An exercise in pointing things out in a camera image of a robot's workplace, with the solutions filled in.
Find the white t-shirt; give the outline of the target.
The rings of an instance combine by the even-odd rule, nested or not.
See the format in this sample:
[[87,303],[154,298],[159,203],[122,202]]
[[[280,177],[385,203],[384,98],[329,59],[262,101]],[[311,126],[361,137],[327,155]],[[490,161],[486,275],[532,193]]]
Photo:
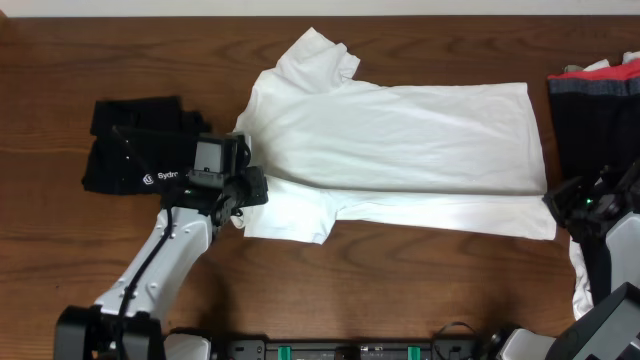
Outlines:
[[236,130],[268,200],[237,228],[315,244],[348,220],[554,238],[524,83],[381,86],[358,80],[359,64],[309,29],[259,75]]

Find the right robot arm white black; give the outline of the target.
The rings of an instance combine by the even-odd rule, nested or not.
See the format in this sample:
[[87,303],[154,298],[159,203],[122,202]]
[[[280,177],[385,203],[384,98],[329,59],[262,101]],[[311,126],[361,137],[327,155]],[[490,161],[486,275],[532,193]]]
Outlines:
[[639,164],[624,174],[564,182],[543,197],[557,224],[581,251],[581,288],[592,307],[556,338],[524,328],[501,341],[493,359],[639,358]]

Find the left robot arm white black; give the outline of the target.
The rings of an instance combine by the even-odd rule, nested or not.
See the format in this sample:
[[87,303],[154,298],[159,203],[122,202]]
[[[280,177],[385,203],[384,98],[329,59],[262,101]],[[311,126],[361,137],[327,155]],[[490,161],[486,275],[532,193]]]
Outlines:
[[211,186],[194,171],[167,194],[144,246],[90,307],[69,306],[56,323],[56,359],[213,359],[214,342],[196,330],[168,334],[166,315],[196,260],[245,207],[267,202],[267,181],[248,167]]

